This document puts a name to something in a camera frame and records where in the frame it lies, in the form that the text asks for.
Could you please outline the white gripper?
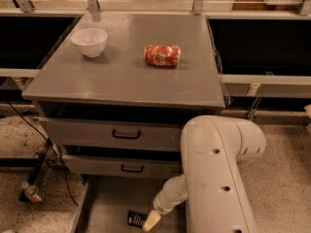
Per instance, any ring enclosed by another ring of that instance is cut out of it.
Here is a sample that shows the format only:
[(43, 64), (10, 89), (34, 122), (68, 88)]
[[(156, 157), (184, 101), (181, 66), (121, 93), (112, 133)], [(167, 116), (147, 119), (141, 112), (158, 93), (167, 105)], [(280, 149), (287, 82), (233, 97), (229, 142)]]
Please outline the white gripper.
[(154, 210), (151, 210), (143, 224), (143, 230), (150, 232), (161, 220), (161, 215), (169, 214), (175, 204), (169, 201), (163, 193), (158, 193), (154, 199)]

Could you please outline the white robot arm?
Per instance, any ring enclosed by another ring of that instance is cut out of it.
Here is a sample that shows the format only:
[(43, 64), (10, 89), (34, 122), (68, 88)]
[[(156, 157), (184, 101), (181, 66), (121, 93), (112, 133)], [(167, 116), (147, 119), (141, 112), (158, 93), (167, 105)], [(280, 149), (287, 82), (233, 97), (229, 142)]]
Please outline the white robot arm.
[(188, 233), (259, 233), (238, 164), (259, 159), (265, 147), (262, 130), (247, 119), (191, 119), (181, 134), (183, 174), (155, 196), (143, 230), (185, 202)]

